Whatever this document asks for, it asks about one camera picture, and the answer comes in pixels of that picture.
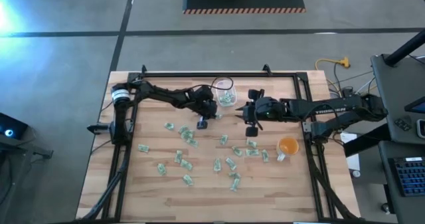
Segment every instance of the wooden tabletop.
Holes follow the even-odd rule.
[[[308,71],[311,94],[314,100],[329,98],[323,71]],[[126,82],[128,72],[113,72],[106,90],[104,106],[111,102],[110,88]],[[188,88],[196,84],[210,84],[212,78],[148,78],[152,84],[168,89]],[[234,78],[237,103],[234,107],[218,108],[224,114],[221,120],[209,120],[206,130],[196,130],[199,117],[190,110],[179,110],[170,104],[155,100],[139,103],[133,147],[124,197],[122,221],[317,221],[310,176],[305,156],[305,146],[300,123],[262,122],[264,131],[252,140],[258,149],[267,150],[270,162],[264,163],[261,156],[246,157],[244,122],[235,117],[235,108],[248,101],[248,89],[265,89],[266,96],[295,98],[293,80],[290,78]],[[111,122],[114,109],[105,109],[101,122]],[[326,120],[332,115],[322,115]],[[176,130],[169,131],[164,123],[172,122]],[[195,130],[198,148],[186,144],[177,133],[182,125]],[[228,135],[228,143],[220,145],[222,134]],[[299,152],[283,162],[276,160],[276,144],[280,138],[290,136],[299,142]],[[109,140],[108,134],[96,137],[94,148]],[[148,145],[149,153],[139,152],[138,144]],[[234,155],[231,147],[237,146],[244,155]],[[113,145],[107,144],[96,150],[90,158],[84,187],[78,206],[77,217],[82,217],[97,202],[105,190]],[[174,162],[177,150],[183,151],[183,159],[193,164],[188,171]],[[232,158],[241,174],[237,192],[230,190],[232,178],[228,177],[229,166],[224,162]],[[221,159],[222,170],[213,171],[215,158]],[[343,148],[335,142],[325,145],[325,159],[331,186],[352,213],[359,216],[359,208],[349,175]],[[160,176],[157,164],[167,169]],[[193,182],[187,187],[182,180],[189,174]],[[321,190],[323,208],[326,210],[324,192]],[[112,201],[111,214],[115,208]]]

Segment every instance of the orange cup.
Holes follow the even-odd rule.
[[[295,138],[286,137],[279,140],[276,145],[276,151],[278,153],[278,161],[281,162],[286,156],[292,156],[299,150],[298,142]]]

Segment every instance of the black metal frame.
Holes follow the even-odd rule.
[[[260,72],[147,72],[146,68],[143,66],[142,68],[142,77],[144,78],[166,78],[166,77],[173,77],[173,78],[180,78],[180,77],[202,77],[202,78],[211,78],[211,77],[217,77],[217,76],[231,76],[231,77],[282,77],[282,78],[292,78],[294,82],[294,88],[296,92],[296,98],[301,99],[301,89],[299,83],[302,82],[305,88],[306,93],[306,99],[312,100],[311,96],[311,90],[309,87],[309,81],[307,77],[306,72],[277,72],[274,73],[270,70],[270,67],[265,64],[262,71]],[[137,106],[135,106],[131,113],[131,119],[135,123],[137,118]],[[317,147],[317,157],[319,159],[319,168],[322,177],[319,177],[322,181],[324,181],[327,184],[327,187],[324,188],[325,190],[328,189],[328,191],[331,191],[331,195],[329,195],[327,192],[325,192],[327,205],[329,208],[329,215],[330,218],[325,217],[323,214],[323,207],[321,205],[321,197],[319,192],[319,186],[317,184],[317,166],[313,160],[313,152],[311,150],[311,140],[309,139],[309,134],[305,133],[303,128],[301,128],[301,131],[303,133],[304,137],[304,144],[305,144],[305,150],[306,150],[306,156],[307,156],[307,164],[309,166],[309,174],[311,178],[311,188],[313,190],[313,198],[316,206],[317,211],[317,220],[319,223],[375,223],[375,222],[369,222],[369,221],[361,221],[358,220],[350,220],[350,219],[338,219],[335,211],[335,205],[332,201],[332,197],[335,199],[337,198],[336,194],[332,192],[329,184],[329,176],[327,173],[327,167],[325,162],[325,156],[323,153],[323,150],[321,147]],[[131,142],[128,147],[126,147],[125,153],[124,153],[124,160],[127,160],[129,162],[130,154],[131,154],[131,145],[132,145],[132,137],[133,132],[131,133]],[[111,182],[112,178],[115,176],[117,172],[118,167],[118,160],[120,158],[120,152],[121,148],[116,146],[114,149],[114,153],[112,156],[112,162],[111,162],[111,170],[110,170],[110,176],[108,178],[108,183]],[[120,186],[118,191],[118,198],[116,203],[116,211],[114,214],[114,217],[109,217],[110,212],[110,198],[105,202],[103,207],[103,212],[101,219],[77,219],[75,221],[72,221],[70,223],[119,223],[121,221],[121,212],[122,212],[122,205],[124,202],[124,195],[125,195],[125,188],[126,188],[126,179],[127,179],[127,170],[125,170]]]

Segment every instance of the gray floor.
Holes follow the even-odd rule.
[[[127,0],[0,0],[1,32],[119,31]],[[306,14],[191,15],[182,0],[133,0],[128,30],[408,28],[425,22],[423,0],[304,0]],[[349,57],[338,67],[345,79],[371,70],[370,56],[391,53],[413,33],[351,35],[235,35],[126,37],[117,70],[309,70],[319,58]],[[54,150],[34,164],[13,202],[8,223],[72,220],[84,181],[117,37],[0,38],[0,112],[37,131],[36,143]],[[425,49],[416,51],[423,55]],[[334,80],[333,65],[322,63]],[[354,89],[368,74],[343,83]],[[367,132],[378,124],[350,127]],[[374,163],[361,154],[362,167]],[[362,216],[394,221],[379,211],[381,185],[365,184],[376,166],[355,182]]]

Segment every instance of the rolled dollar bill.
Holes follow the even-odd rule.
[[[186,140],[186,143],[187,143],[188,145],[190,145],[190,146],[194,147],[194,148],[197,148],[197,147],[198,147],[198,141],[195,141],[195,140],[193,140],[193,139],[191,139],[191,138],[187,139],[187,140]]]
[[[184,131],[189,130],[189,127],[186,125],[181,126],[181,128],[179,129],[179,134],[182,134]]]
[[[238,157],[242,157],[243,152],[240,151],[239,148],[237,148],[236,146],[232,147],[234,154],[236,154]]]
[[[189,175],[184,175],[183,176],[183,181],[186,183],[186,185],[188,185],[188,186],[192,186],[193,185],[193,181],[192,181],[192,178],[191,178],[191,176],[189,176]]]
[[[167,173],[167,170],[165,170],[164,164],[158,164],[157,169],[158,169],[159,174],[161,174],[161,175],[165,175]]]
[[[192,130],[185,130],[185,131],[183,131],[182,133],[181,133],[181,138],[182,139],[184,139],[184,140],[188,140],[189,138],[190,139],[193,139],[193,134],[195,133],[195,131],[192,131]]]
[[[173,123],[165,123],[164,127],[168,130],[174,130],[174,124]]]
[[[141,152],[145,152],[148,153],[149,152],[149,146],[143,145],[143,144],[139,144],[137,146],[138,150]]]
[[[230,170],[235,170],[236,169],[236,164],[233,160],[231,160],[231,158],[226,158],[226,163],[228,164],[228,166],[230,167]]]
[[[259,156],[260,155],[260,152],[258,150],[245,150],[245,152],[246,152],[246,155],[248,157],[250,157],[250,156]]]
[[[261,153],[263,155],[263,162],[268,162],[268,152],[267,152],[267,150],[262,150]]]
[[[246,145],[257,148],[257,142],[251,141],[249,139],[246,140]]]
[[[240,182],[240,179],[239,178],[235,178],[233,180],[232,186],[230,187],[230,190],[236,191],[238,189],[239,182]]]
[[[190,162],[188,162],[188,161],[186,161],[184,159],[181,160],[180,166],[183,167],[183,168],[186,168],[189,171],[191,171],[192,168],[193,168],[193,165]]]
[[[234,178],[239,178],[240,179],[240,174],[239,173],[234,173],[234,172],[230,172],[228,173],[229,177],[234,177]]]
[[[221,171],[221,161],[220,158],[216,158],[214,161],[214,171],[218,172]]]
[[[220,139],[220,144],[225,145],[227,143],[228,135],[223,134]]]
[[[183,152],[180,150],[177,150],[175,157],[174,157],[174,162],[177,162],[178,164],[181,162],[181,156],[183,155]]]

